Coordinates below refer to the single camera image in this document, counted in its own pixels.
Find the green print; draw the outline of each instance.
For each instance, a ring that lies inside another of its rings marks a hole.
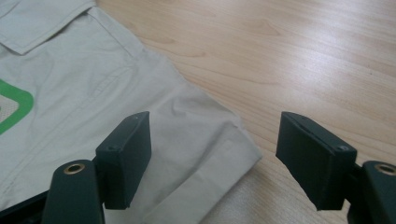
[[[0,79],[0,134],[18,123],[33,107],[33,96]]]

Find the brass screw hole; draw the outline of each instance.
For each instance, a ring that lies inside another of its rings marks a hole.
[[[85,165],[82,163],[71,164],[64,169],[66,175],[75,175],[76,173],[82,171]]]
[[[396,168],[386,164],[377,164],[375,169],[385,175],[396,175]]]

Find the shirt collar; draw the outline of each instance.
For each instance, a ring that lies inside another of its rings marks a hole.
[[[0,5],[0,43],[24,54],[55,35],[94,0],[21,0]]]

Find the white shirt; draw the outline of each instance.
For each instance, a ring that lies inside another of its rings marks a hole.
[[[150,112],[152,157],[131,207],[107,223],[197,223],[261,158],[241,119],[191,85],[91,0],[0,3],[0,79],[32,110],[0,135],[0,210],[127,116]]]

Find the wooden table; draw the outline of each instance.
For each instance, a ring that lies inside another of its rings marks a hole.
[[[263,159],[203,223],[346,223],[275,157],[281,111],[396,163],[396,1],[100,0],[188,81],[239,113]]]

